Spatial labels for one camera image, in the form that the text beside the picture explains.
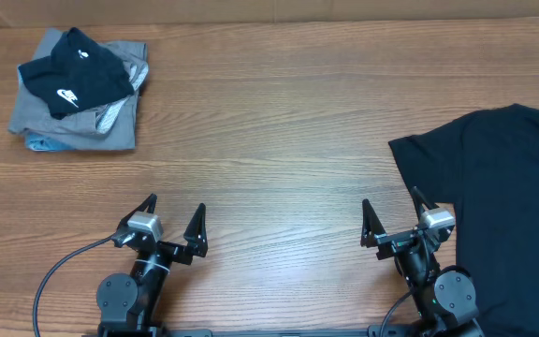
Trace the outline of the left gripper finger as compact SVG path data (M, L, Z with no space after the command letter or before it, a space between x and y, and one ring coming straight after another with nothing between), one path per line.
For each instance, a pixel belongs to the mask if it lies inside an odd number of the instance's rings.
M183 233L187 249L193 256L205 257L208 253L208 239L205 225L206 205L200 203Z
M136 212L146 212L146 213L154 213L155 206L157 202L157 195L155 193L151 193L149 196L147 196L142 203L140 203L136 209L134 209L132 212L127 214L124 218L121 219L118 228L126 227L128 225L128 220L136 213Z

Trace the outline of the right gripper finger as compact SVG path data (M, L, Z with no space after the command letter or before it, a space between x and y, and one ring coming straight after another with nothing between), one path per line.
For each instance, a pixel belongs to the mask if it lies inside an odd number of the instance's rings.
M438 206L427 199L423 192L417 186L414 186L410 190L410 195L412 197L415 213L418 219L425 217L429 211L437 209Z
M386 231L367 198L362 200L362 212L363 220L360 245L363 247L378 246L378 240L385 237Z

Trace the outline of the black t-shirt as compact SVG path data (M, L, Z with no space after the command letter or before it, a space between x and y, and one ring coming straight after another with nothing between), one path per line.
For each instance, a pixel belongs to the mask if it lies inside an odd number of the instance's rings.
M450 203L488 336L539 336L539 110L479 110L389 144L407 187Z

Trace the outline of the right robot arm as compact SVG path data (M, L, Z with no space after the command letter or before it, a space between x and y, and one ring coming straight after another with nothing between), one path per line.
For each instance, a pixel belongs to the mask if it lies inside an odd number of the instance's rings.
M435 253L456 225L447 209L427 200L413 187L411 196L418 223L410 230L388 234L371 203L362 201L363 222L360 245L377 249L379 260L392 258L408 287L388 310L380 325L368 327L370 336L482 336L477 322L479 310L470 273L451 265L441 268ZM407 299L414 301L419 315L411 324L390 323L390 318Z

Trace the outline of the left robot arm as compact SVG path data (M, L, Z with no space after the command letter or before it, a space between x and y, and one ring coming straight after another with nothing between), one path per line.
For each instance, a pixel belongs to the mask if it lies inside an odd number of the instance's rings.
M169 336L163 323L154 320L171 266L190 265L204 257L209 244L206 232L206 205L198 205L183 238L186 244L165 242L160 218L154 213L157 195L149 195L120 221L110 240L137 252L129 273L106 277L96 292L100 309L99 336Z

